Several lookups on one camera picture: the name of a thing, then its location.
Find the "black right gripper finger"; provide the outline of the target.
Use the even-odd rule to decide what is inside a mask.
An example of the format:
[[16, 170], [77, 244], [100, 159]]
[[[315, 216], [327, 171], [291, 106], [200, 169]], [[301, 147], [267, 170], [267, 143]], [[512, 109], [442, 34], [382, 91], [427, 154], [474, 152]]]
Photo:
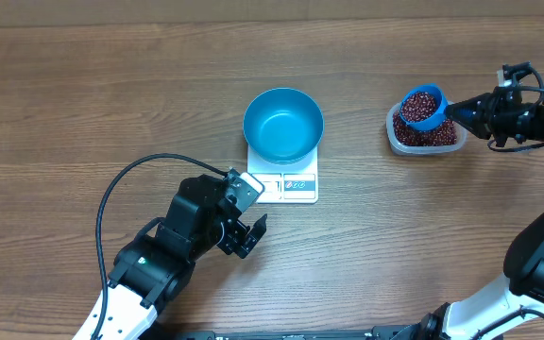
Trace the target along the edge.
[[474, 116], [448, 115], [448, 118], [479, 139], [489, 139], [491, 137], [491, 132], [485, 126], [485, 122]]
[[493, 93], [483, 93], [470, 99], [449, 104], [445, 109], [447, 117], [469, 117], [486, 115], [496, 102]]

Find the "blue plastic measuring scoop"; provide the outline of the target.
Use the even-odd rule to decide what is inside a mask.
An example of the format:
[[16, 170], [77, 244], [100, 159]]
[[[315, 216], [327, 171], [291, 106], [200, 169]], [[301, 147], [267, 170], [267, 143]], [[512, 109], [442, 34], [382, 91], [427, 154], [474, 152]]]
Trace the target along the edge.
[[445, 122], [447, 106], [448, 100], [436, 84], [420, 85], [401, 101], [399, 118], [408, 128], [428, 132]]

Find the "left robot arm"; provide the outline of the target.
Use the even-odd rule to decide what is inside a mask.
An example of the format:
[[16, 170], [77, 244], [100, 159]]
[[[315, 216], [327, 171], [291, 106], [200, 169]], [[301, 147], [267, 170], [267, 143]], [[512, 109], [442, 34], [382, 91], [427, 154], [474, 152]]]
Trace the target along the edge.
[[249, 173], [183, 180], [167, 215], [146, 224], [115, 256], [105, 288], [77, 339], [137, 339], [187, 285], [213, 247], [245, 258], [266, 232], [263, 218], [240, 221], [264, 192]]

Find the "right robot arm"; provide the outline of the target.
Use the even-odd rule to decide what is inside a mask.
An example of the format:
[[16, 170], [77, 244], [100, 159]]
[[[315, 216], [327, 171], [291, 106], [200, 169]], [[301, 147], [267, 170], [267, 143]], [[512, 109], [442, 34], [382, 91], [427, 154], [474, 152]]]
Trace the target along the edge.
[[[544, 84], [537, 83], [534, 103], [522, 100], [521, 81], [535, 76], [529, 62], [505, 64], [490, 93], [448, 105], [445, 115], [503, 152], [508, 139], [518, 150], [544, 147]], [[544, 212], [508, 248], [501, 274], [472, 296], [446, 303], [418, 323], [396, 333], [398, 339], [500, 339], [535, 318], [544, 320]]]

